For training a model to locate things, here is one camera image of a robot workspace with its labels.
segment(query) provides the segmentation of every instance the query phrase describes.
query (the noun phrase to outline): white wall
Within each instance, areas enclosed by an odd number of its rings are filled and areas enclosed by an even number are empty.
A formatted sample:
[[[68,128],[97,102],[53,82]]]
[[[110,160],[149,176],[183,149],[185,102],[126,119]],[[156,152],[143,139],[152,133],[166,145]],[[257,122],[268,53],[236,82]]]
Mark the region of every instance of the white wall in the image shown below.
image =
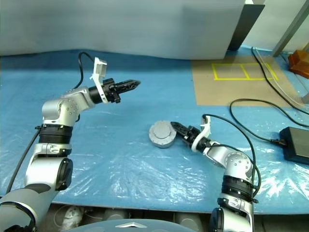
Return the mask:
[[[266,0],[265,8],[252,27],[243,44],[272,50],[305,0]],[[293,52],[303,49],[309,42],[309,16],[285,47],[284,51]]]

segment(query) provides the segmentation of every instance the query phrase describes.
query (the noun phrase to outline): black cable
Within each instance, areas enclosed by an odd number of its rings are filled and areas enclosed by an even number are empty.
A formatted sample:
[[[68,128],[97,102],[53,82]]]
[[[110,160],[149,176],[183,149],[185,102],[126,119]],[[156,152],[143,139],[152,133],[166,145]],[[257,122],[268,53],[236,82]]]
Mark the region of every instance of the black cable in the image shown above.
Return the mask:
[[[78,66],[79,66],[79,70],[81,72],[81,79],[73,89],[78,88],[84,80],[84,70],[83,70],[83,64],[82,64],[82,55],[83,54],[86,55],[93,63],[95,62],[94,59],[86,52],[80,52],[78,54]]]
[[[245,127],[243,124],[241,124],[241,122],[239,122],[239,120],[235,117],[234,113],[233,113],[233,110],[232,110],[232,107],[233,107],[233,104],[236,103],[236,102],[264,102],[264,103],[267,103],[269,105],[272,105],[274,107],[276,107],[277,109],[279,109],[283,114],[285,114],[292,122],[294,122],[295,124],[299,125],[299,126],[303,126],[303,127],[308,127],[309,128],[309,125],[307,124],[303,124],[303,123],[300,123],[300,122],[297,122],[295,121],[285,110],[283,110],[280,106],[270,102],[270,101],[265,101],[265,100],[260,100],[260,99],[250,99],[250,98],[239,98],[239,99],[236,99],[234,101],[232,101],[230,103],[230,106],[229,106],[229,111],[230,111],[230,114],[232,116],[232,118],[238,123],[240,124],[247,132],[249,132],[250,134],[252,134],[253,136],[261,139],[261,140],[264,140],[264,141],[267,141],[267,142],[270,142],[270,143],[273,143],[273,144],[280,144],[280,145],[286,145],[285,144],[285,141],[281,140],[281,139],[267,139],[267,138],[264,138],[264,137],[261,137],[257,134],[255,134],[254,132],[252,132],[251,130],[249,130],[247,127]]]
[[[266,76],[266,73],[265,73],[265,71],[264,71],[264,68],[263,68],[263,66],[262,66],[262,63],[261,63],[261,62],[259,61],[259,59],[256,57],[256,55],[255,55],[255,53],[254,53],[254,51],[253,51],[253,47],[251,47],[251,53],[253,54],[254,58],[256,59],[257,63],[259,64],[259,66],[260,66],[260,68],[261,68],[261,70],[262,70],[262,72],[263,72],[264,78],[265,78],[265,80],[267,81],[267,83],[270,85],[270,87],[272,87],[272,89],[273,89],[283,100],[285,100],[292,108],[294,108],[294,109],[296,109],[296,110],[298,110],[298,111],[300,111],[300,112],[302,112],[302,113],[304,113],[304,114],[306,114],[306,115],[309,115],[308,112],[306,112],[306,111],[304,111],[304,110],[302,110],[302,109],[300,109],[300,108],[294,106],[289,100],[287,100],[287,99],[286,99],[286,98],[285,98],[285,97],[272,85],[272,83],[268,80],[268,78],[267,78],[267,76]]]
[[[235,147],[233,147],[233,146],[230,146],[230,145],[226,145],[226,144],[213,144],[211,147],[221,147],[221,146],[223,146],[223,147],[228,147],[228,148],[231,148],[231,149],[233,149],[233,150],[235,150],[235,151],[239,151],[239,152],[242,152],[242,151],[240,151],[239,149],[237,149],[237,148],[235,148]],[[257,184],[257,187],[256,187],[256,193],[257,193],[257,191],[258,191],[258,189],[260,189],[260,187],[261,187],[261,185],[262,185],[262,178],[261,178],[261,173],[260,173],[260,170],[258,169],[258,167],[256,167],[256,173],[257,173],[257,177],[258,177],[258,184]]]
[[[232,121],[230,121],[230,120],[228,120],[228,119],[226,119],[224,117],[217,116],[217,115],[211,115],[211,114],[203,114],[202,117],[205,118],[205,116],[216,117],[218,119],[226,121],[229,124],[232,124],[237,130],[239,130],[243,134],[243,136],[245,136],[245,138],[247,139],[247,141],[248,141],[248,143],[250,145],[251,152],[252,152],[252,158],[253,158],[253,160],[252,160],[252,164],[253,164],[252,183],[254,184],[254,176],[255,176],[255,170],[256,170],[256,157],[255,157],[254,147],[253,147],[253,144],[252,144],[249,136],[239,126],[237,126],[234,122],[232,122]],[[255,192],[253,193],[252,198],[254,198],[257,195],[258,191],[259,191],[259,186],[256,188]]]
[[[12,186],[13,186],[13,183],[14,183],[14,181],[15,181],[15,178],[16,178],[16,176],[17,176],[17,173],[18,173],[18,171],[19,171],[19,169],[20,169],[21,164],[23,163],[23,161],[24,161],[24,159],[25,159],[27,153],[29,152],[29,150],[30,150],[32,144],[34,143],[35,139],[38,137],[38,135],[39,135],[39,133],[40,133],[41,128],[40,128],[40,127],[36,127],[36,129],[37,129],[37,131],[35,132],[35,134],[33,135],[32,139],[30,140],[28,146],[26,147],[26,149],[25,149],[23,155],[21,156],[21,158],[20,158],[20,160],[19,160],[19,162],[18,162],[18,164],[17,164],[17,166],[16,166],[16,168],[15,168],[15,171],[14,171],[14,173],[13,173],[11,179],[10,179],[10,182],[9,182],[9,185],[8,185],[8,187],[7,187],[7,189],[6,189],[5,194],[8,194],[8,193],[11,191]]]

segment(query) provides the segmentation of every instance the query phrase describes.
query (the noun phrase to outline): floor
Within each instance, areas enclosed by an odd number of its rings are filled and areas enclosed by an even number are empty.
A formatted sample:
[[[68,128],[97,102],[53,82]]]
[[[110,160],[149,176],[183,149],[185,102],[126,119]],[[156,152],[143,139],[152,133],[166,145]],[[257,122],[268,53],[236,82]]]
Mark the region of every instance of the floor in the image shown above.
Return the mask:
[[[45,217],[44,222],[40,225],[38,232],[57,232],[59,227],[54,223],[61,224],[67,207],[60,204],[52,204]],[[96,218],[101,218],[104,214],[104,208],[93,208],[88,215]],[[150,211],[150,210],[130,210],[131,218],[148,218],[173,221],[173,212],[168,211]],[[81,225],[101,221],[84,215]],[[208,221],[210,214],[200,214],[203,230],[208,232]],[[309,215],[256,215],[255,232],[307,232],[309,228]]]

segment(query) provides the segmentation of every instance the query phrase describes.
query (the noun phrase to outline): cardboard floor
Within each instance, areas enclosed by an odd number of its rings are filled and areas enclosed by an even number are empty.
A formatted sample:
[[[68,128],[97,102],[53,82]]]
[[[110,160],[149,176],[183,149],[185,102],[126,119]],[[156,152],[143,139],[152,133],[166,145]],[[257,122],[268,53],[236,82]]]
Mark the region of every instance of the cardboard floor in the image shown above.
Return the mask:
[[[302,102],[294,87],[273,57],[264,56],[267,78],[276,83],[295,101]],[[265,81],[260,66],[253,56],[226,56],[223,60],[192,61],[192,73],[198,105],[229,105],[237,98],[271,101],[279,106],[289,106]],[[259,102],[242,102],[241,105],[263,105]]]

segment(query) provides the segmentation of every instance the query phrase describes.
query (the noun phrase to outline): black power adapter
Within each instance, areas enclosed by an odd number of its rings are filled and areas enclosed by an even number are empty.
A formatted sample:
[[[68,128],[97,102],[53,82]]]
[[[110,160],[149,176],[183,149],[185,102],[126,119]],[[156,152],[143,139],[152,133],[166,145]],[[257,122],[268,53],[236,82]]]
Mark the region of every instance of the black power adapter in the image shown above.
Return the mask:
[[[283,147],[286,160],[309,164],[309,130],[287,127],[280,131],[280,138],[287,143]]]

